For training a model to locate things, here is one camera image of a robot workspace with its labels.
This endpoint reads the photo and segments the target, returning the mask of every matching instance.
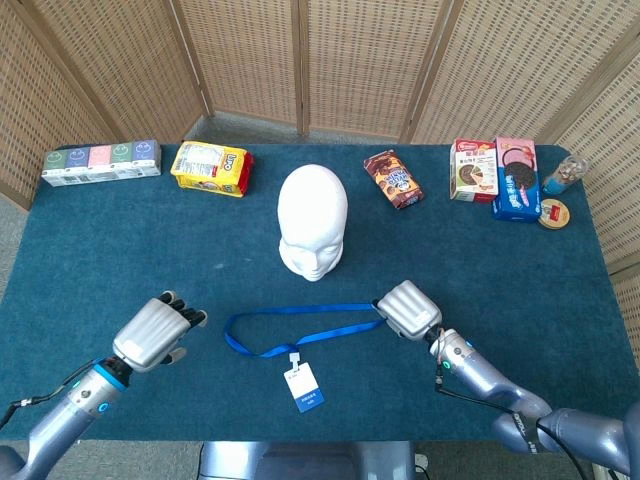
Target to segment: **snack package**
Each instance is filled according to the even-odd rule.
[[[496,138],[500,192],[493,216],[500,220],[535,222],[540,217],[538,163],[533,140]]]
[[[424,198],[420,185],[393,150],[379,153],[364,161],[365,170],[397,209]]]
[[[253,156],[241,148],[183,142],[171,167],[181,188],[243,197],[249,186]]]
[[[150,177],[161,173],[155,140],[47,152],[42,178],[54,187]]]
[[[498,195],[495,143],[457,138],[449,167],[452,200],[488,203]]]

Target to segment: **yellow snack bag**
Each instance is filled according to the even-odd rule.
[[[242,148],[183,142],[171,167],[181,188],[242,197],[249,185],[253,156]]]

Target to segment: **blue lanyard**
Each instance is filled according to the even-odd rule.
[[[276,307],[276,308],[260,308],[253,312],[237,313],[231,315],[227,324],[224,326],[224,338],[231,348],[242,355],[249,357],[271,358],[283,353],[297,352],[300,345],[313,342],[321,342],[330,338],[344,337],[346,335],[354,335],[373,330],[384,323],[384,319],[374,320],[372,322],[356,323],[346,327],[334,328],[325,332],[312,333],[300,338],[296,343],[283,343],[273,347],[266,352],[254,353],[244,345],[242,345],[233,335],[231,335],[231,326],[241,317],[249,317],[252,315],[298,315],[301,313],[332,313],[332,312],[368,312],[375,311],[370,303],[336,303],[332,305],[311,305],[303,307]]]

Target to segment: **oreo package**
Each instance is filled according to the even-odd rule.
[[[538,162],[533,140],[496,137],[498,196],[493,216],[499,220],[536,222],[540,217]]]

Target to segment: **row of small boxes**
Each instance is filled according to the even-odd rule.
[[[55,150],[45,154],[42,178],[54,187],[160,175],[155,140]]]

